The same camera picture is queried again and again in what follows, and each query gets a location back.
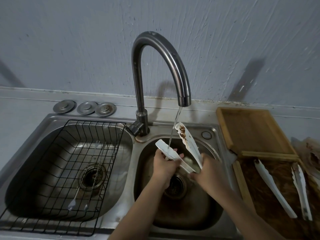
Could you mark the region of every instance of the countertop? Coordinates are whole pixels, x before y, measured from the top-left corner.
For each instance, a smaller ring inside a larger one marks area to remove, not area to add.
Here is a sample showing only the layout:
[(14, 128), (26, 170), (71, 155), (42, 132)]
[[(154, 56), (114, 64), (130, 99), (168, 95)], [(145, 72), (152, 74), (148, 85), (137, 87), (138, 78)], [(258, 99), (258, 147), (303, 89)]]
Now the countertop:
[[(135, 118), (135, 98), (127, 96), (112, 96), (101, 94), (79, 94), (72, 92), (34, 91), (31, 89), (15, 90), (0, 88), (0, 169), (11, 159), (23, 142), (30, 136), (44, 117), (53, 113), (57, 101), (72, 98), (76, 102), (86, 100), (110, 101), (117, 104), (117, 111), (112, 115), (116, 118)], [(176, 100), (146, 99), (146, 109), (150, 121), (174, 121), (178, 105)], [(215, 109), (217, 106), (265, 108), (269, 109), (285, 135), (303, 140), (312, 137), (320, 141), (320, 109), (306, 107), (286, 107), (263, 104), (219, 103), (214, 101), (192, 101), (192, 108), (183, 109), (179, 121), (192, 123), (218, 124)], [(46, 235), (35, 236), (45, 239)], [(2, 239), (13, 239), (10, 234), (1, 236)]]

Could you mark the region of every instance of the person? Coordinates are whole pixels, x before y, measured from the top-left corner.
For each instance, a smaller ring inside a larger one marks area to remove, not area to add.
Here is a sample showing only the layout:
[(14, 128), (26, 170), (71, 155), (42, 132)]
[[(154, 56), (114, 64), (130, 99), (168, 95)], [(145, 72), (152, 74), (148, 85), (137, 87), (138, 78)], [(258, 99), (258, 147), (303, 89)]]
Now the person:
[[(253, 213), (231, 189), (218, 160), (204, 153), (201, 156), (203, 158), (201, 172), (199, 174), (191, 173), (189, 177), (195, 180), (224, 208), (244, 239), (285, 239), (256, 213)], [(156, 150), (150, 181), (109, 236), (110, 240), (147, 239), (162, 194), (169, 186), (170, 179), (180, 162), (180, 160), (166, 161), (162, 152), (159, 149)]]

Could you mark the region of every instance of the drain strainer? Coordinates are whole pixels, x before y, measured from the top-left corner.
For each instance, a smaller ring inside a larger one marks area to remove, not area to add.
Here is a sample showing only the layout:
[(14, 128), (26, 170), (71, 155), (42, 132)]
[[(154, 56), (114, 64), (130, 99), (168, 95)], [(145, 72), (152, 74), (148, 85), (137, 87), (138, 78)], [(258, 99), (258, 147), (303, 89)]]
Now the drain strainer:
[(186, 181), (179, 174), (174, 174), (170, 179), (170, 185), (164, 191), (164, 194), (171, 199), (180, 200), (185, 196), (186, 192)]
[(80, 188), (83, 190), (97, 189), (106, 178), (106, 169), (98, 164), (88, 166), (87, 170), (83, 170), (80, 176)]

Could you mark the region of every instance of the forearm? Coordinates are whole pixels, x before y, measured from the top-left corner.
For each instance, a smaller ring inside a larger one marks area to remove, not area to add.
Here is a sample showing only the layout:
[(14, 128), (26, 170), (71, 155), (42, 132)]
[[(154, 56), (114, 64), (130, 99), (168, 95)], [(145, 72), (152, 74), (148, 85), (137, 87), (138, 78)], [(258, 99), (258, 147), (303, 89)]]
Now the forearm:
[(109, 239), (127, 240), (147, 238), (163, 191), (163, 183), (151, 177), (136, 202), (118, 224)]
[(285, 240), (261, 217), (252, 212), (246, 204), (230, 189), (218, 199), (218, 203), (231, 217), (246, 240)]

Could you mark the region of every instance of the wire basket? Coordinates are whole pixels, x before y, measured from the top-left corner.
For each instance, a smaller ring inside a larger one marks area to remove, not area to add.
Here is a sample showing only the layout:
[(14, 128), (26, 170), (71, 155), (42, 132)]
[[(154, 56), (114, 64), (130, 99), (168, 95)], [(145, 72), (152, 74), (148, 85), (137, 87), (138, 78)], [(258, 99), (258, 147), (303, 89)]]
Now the wire basket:
[(0, 230), (93, 235), (124, 126), (69, 120), (50, 133), (11, 181)]

